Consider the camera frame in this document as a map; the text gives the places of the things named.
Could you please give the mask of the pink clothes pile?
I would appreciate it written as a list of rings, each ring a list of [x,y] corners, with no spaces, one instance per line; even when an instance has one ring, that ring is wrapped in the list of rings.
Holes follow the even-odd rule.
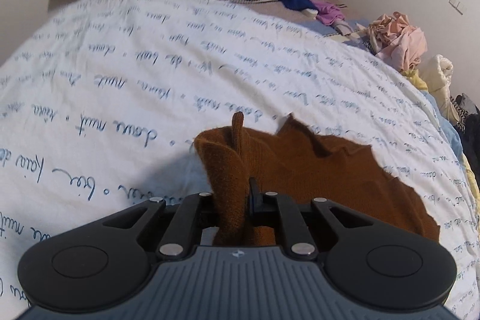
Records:
[[[375,56],[398,72],[416,68],[428,50],[425,33],[397,11],[374,20],[368,38]]]

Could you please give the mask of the white script-print bed cover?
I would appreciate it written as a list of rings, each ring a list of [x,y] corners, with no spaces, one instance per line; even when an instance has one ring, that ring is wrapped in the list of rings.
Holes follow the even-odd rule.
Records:
[[[79,0],[2,65],[1,317],[29,306],[17,266],[34,244],[207,191],[193,140],[236,112],[371,145],[439,224],[448,308],[479,317],[479,215],[433,101],[366,51],[220,0]]]

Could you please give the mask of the dark clothes pile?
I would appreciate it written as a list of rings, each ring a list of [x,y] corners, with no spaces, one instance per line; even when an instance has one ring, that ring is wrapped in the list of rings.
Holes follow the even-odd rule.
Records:
[[[464,154],[479,179],[479,107],[465,94],[451,99],[460,121],[456,124]]]

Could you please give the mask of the white wall switch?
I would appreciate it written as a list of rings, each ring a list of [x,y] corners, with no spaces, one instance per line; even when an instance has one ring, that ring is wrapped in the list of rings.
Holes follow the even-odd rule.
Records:
[[[467,10],[465,3],[460,0],[449,0],[449,4],[461,15],[464,15]]]

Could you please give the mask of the brown knit sweater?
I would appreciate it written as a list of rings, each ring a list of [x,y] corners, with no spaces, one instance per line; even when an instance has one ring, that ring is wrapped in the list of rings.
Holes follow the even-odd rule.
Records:
[[[320,136],[288,116],[276,134],[232,124],[200,133],[193,144],[213,190],[219,245],[274,243],[270,228],[246,223],[250,179],[262,192],[287,194],[298,204],[324,197],[384,223],[439,241],[440,228],[413,188],[384,171],[368,145]]]

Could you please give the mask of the purple garment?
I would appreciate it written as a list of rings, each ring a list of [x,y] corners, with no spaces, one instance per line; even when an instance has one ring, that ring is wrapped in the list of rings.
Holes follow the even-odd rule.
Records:
[[[325,26],[331,26],[337,20],[345,20],[345,15],[335,4],[323,0],[312,0],[312,4],[318,11],[316,18]]]

